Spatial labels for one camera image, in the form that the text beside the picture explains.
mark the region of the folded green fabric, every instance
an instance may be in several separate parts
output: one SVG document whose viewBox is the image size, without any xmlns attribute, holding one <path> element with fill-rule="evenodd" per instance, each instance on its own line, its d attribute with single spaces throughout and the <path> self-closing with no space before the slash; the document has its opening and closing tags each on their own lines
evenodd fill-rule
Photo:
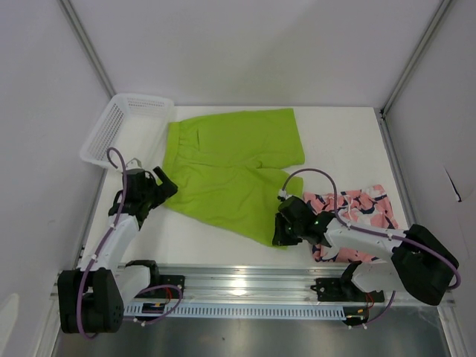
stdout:
<svg viewBox="0 0 476 357">
<path fill-rule="evenodd" d="M 292 109 L 206 115 L 169 124 L 165 173 L 178 185 L 167 207 L 272 246 L 284 167 L 303 164 Z M 289 194 L 301 196 L 293 178 Z"/>
</svg>

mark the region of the purple cable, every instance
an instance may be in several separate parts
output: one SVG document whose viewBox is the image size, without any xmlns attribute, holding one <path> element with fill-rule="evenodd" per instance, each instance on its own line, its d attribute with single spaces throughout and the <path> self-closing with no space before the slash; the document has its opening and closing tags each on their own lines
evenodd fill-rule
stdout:
<svg viewBox="0 0 476 357">
<path fill-rule="evenodd" d="M 167 311 L 166 313 L 160 315 L 158 318 L 154 318 L 153 320 L 150 320 L 150 321 L 140 321 L 140 320 L 136 320 L 135 318 L 124 318 L 125 321 L 134 321 L 134 322 L 140 322 L 144 325 L 152 325 L 152 324 L 155 324 L 156 322 L 159 322 L 160 320 L 164 319 L 165 317 L 167 317 L 168 315 L 170 315 L 172 312 L 174 312 L 176 309 L 177 309 L 177 306 L 180 305 L 181 303 L 181 300 L 182 298 L 184 297 L 184 295 L 181 293 L 181 290 L 178 286 L 175 286 L 175 285 L 157 285 L 157 286 L 151 286 L 150 288 L 146 288 L 144 290 L 141 290 L 141 292 L 139 292 L 139 295 L 140 294 L 143 294 L 144 292 L 153 292 L 154 290 L 159 290 L 159 289 L 174 289 L 178 292 L 178 301 L 177 303 L 173 306 L 172 309 L 170 309 L 169 311 Z"/>
<path fill-rule="evenodd" d="M 111 159 L 111 151 L 114 151 L 116 154 L 119 156 L 120 160 L 120 165 L 122 168 L 122 195 L 120 198 L 120 203 L 119 203 L 119 208 L 118 212 L 116 213 L 116 217 L 114 219 L 114 222 L 112 223 L 113 227 L 107 230 L 107 232 L 104 234 L 103 238 L 99 242 L 99 245 L 97 246 L 96 251 L 94 254 L 97 256 L 103 249 L 103 246 L 106 244 L 107 239 L 111 235 L 111 233 L 114 231 L 116 224 L 119 221 L 120 214 L 122 213 L 122 210 L 124 208 L 124 202 L 126 201 L 126 194 L 127 194 L 127 175 L 126 175 L 126 162 L 124 161 L 124 157 L 121 155 L 119 150 L 117 150 L 115 147 L 110 147 L 107 149 L 106 154 L 107 154 L 107 159 L 111 163 L 111 165 L 117 169 L 118 166 L 112 161 Z M 97 334 L 94 334 L 93 336 L 88 336 L 86 332 L 84 331 L 83 328 L 83 319 L 81 316 L 81 303 L 83 300 L 83 291 L 84 291 L 84 286 L 86 285 L 86 278 L 88 277 L 89 272 L 91 271 L 91 267 L 94 265 L 94 259 L 91 258 L 89 261 L 89 264 L 86 266 L 86 270 L 83 272 L 83 277 L 81 277 L 81 282 L 80 282 L 80 289 L 77 294 L 77 302 L 76 302 L 76 321 L 77 321 L 77 329 L 79 333 L 81 334 L 82 337 L 92 340 L 93 338 L 96 337 Z"/>
<path fill-rule="evenodd" d="M 300 170 L 297 170 L 297 171 L 294 171 L 291 175 L 289 175 L 289 177 L 286 179 L 286 181 L 284 182 L 284 185 L 283 185 L 283 191 L 286 190 L 286 186 L 287 184 L 289 183 L 289 181 L 294 177 L 296 176 L 298 173 L 304 173 L 304 172 L 315 172 L 315 173 L 320 173 L 321 175 L 324 175 L 326 176 L 331 185 L 332 185 L 332 190 L 334 192 L 334 214 L 335 214 L 335 218 L 344 226 L 348 227 L 349 229 L 353 229 L 354 231 L 359 231 L 359 232 L 362 232 L 362 233 L 367 233 L 367 234 L 372 234 L 374 236 L 378 236 L 378 237 L 384 237 L 384 238 L 388 238 L 388 235 L 385 234 L 385 233 L 380 233 L 380 232 L 376 232 L 372 229 L 366 229 L 366 228 L 360 228 L 360 227 L 355 227 L 353 225 L 347 225 L 347 223 L 341 218 L 341 216 L 339 215 L 338 213 L 338 206 L 337 206 L 337 187 L 335 186 L 335 182 L 334 180 L 332 179 L 332 177 L 330 177 L 330 175 L 322 170 L 319 170 L 319 169 L 314 169 L 314 168 L 306 168 L 306 169 L 300 169 Z M 453 264 L 451 264 L 451 262 L 449 260 L 447 260 L 443 255 L 441 254 L 438 254 L 436 251 L 434 251 L 433 249 L 430 249 L 428 247 L 425 247 L 423 244 L 420 244 L 418 242 L 414 242 L 413 240 L 411 239 L 408 239 L 407 237 L 401 237 L 401 236 L 392 236 L 392 239 L 396 239 L 396 240 L 400 240 L 404 243 L 407 243 L 407 244 L 411 244 L 415 247 L 417 247 L 418 249 L 421 249 L 423 251 L 426 251 L 427 253 L 433 255 L 434 257 L 436 257 L 437 259 L 441 260 L 443 263 L 445 263 L 450 269 L 451 271 L 453 272 L 454 276 L 456 277 L 456 282 L 452 285 L 452 286 L 449 286 L 449 289 L 450 290 L 453 290 L 453 289 L 456 289 L 458 286 L 460 286 L 461 284 L 461 276 L 460 276 L 460 273 L 459 271 L 453 266 Z M 369 320 L 367 322 L 367 324 L 369 323 L 372 323 L 378 319 L 380 319 L 387 311 L 388 309 L 390 308 L 391 304 L 393 303 L 393 300 L 395 299 L 395 294 L 396 292 L 392 292 L 392 296 L 390 297 L 390 300 L 388 301 L 388 305 L 385 307 L 385 309 L 379 314 L 377 315 L 376 317 L 374 317 L 373 319 Z"/>
</svg>

